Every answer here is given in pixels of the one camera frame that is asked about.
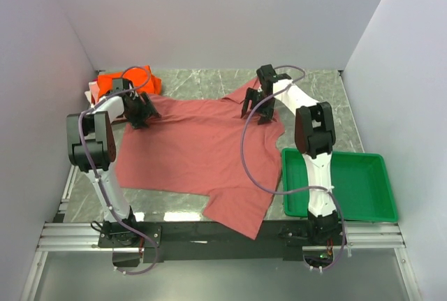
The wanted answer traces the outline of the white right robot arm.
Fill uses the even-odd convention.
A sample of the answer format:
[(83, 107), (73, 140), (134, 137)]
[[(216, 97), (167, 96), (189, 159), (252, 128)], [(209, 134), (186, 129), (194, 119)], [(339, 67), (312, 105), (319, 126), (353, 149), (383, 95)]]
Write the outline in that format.
[[(253, 184), (266, 193), (276, 196), (291, 196), (308, 192), (307, 220), (302, 236), (314, 244), (325, 244), (343, 231), (344, 223), (339, 221), (342, 211), (332, 193), (331, 161), (336, 143), (332, 107), (328, 102), (317, 101), (306, 94), (296, 83), (305, 78), (300, 67), (294, 68), (301, 76), (293, 79), (287, 73), (278, 73), (270, 65), (257, 69), (260, 87), (246, 90), (241, 117), (246, 119), (240, 140), (242, 167)], [(295, 115), (294, 141), (301, 153), (307, 171), (308, 185), (287, 191), (274, 191), (260, 183), (250, 173), (244, 155), (244, 142), (248, 125), (254, 115), (258, 124), (272, 121), (275, 102), (279, 101)]]

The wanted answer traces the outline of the dusty pink t shirt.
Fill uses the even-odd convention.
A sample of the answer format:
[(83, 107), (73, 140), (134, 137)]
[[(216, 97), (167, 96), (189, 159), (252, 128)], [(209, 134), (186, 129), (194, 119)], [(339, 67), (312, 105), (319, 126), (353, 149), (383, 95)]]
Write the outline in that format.
[[(242, 167), (244, 96), (244, 88), (215, 100), (153, 95), (161, 118), (151, 118), (145, 129), (125, 128), (115, 168), (119, 185), (207, 196), (205, 217), (255, 239), (272, 194), (253, 184)], [(248, 125), (245, 160), (255, 180), (274, 190), (282, 169), (277, 140), (285, 128), (278, 116), (257, 122)]]

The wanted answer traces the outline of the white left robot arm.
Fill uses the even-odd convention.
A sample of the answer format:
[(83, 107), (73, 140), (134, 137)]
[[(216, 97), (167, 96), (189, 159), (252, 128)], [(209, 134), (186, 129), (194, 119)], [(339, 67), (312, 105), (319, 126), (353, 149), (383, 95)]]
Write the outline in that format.
[(69, 161), (87, 175), (102, 204), (101, 236), (129, 247), (148, 236), (139, 229), (117, 181), (112, 122), (120, 117), (133, 129), (145, 129), (148, 120), (159, 118), (160, 114), (147, 93), (138, 92), (132, 81), (118, 78), (93, 108), (67, 116), (66, 133)]

